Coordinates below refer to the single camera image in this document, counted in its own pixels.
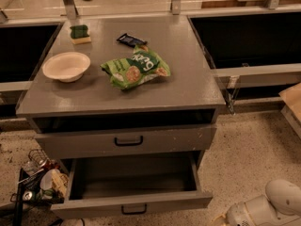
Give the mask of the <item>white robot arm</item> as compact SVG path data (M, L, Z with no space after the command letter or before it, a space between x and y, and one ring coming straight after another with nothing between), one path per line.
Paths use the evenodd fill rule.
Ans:
M301 188L287 180L272 180L264 195L235 203L209 226L301 226Z

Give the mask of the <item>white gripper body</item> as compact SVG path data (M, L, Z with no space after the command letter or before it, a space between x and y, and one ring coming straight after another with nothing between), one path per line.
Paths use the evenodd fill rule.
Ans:
M243 202L235 203L226 213L230 226L250 226L246 206Z

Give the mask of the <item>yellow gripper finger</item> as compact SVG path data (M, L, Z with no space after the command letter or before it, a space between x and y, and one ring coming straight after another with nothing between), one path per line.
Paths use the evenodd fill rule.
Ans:
M226 226L226 218L221 215L211 221L210 226Z

